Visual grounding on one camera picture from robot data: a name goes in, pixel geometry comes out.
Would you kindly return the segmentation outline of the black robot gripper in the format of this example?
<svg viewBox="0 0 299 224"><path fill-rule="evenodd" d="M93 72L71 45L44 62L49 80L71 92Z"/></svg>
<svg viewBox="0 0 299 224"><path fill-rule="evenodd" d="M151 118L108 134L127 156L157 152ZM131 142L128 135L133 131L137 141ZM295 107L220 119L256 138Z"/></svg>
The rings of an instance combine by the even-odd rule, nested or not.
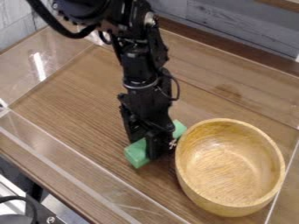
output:
<svg viewBox="0 0 299 224"><path fill-rule="evenodd" d="M168 77L149 82L123 80L127 93L120 94L120 114L131 143L145 139L145 154L156 160L172 151L173 123L169 117L172 106L172 83Z"/></svg>

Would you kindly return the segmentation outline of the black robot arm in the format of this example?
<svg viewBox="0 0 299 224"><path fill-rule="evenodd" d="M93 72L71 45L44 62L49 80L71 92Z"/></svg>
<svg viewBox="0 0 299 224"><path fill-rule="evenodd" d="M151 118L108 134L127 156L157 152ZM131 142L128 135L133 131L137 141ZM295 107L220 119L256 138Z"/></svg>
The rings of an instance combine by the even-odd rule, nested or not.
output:
<svg viewBox="0 0 299 224"><path fill-rule="evenodd" d="M157 159L169 149L175 126L169 117L180 92L164 67L168 47L159 18L147 0L53 0L52 14L41 0L25 0L47 25L64 37L83 39L96 32L111 45L123 67L125 92L117 96L131 142L145 140L145 155Z"/></svg>

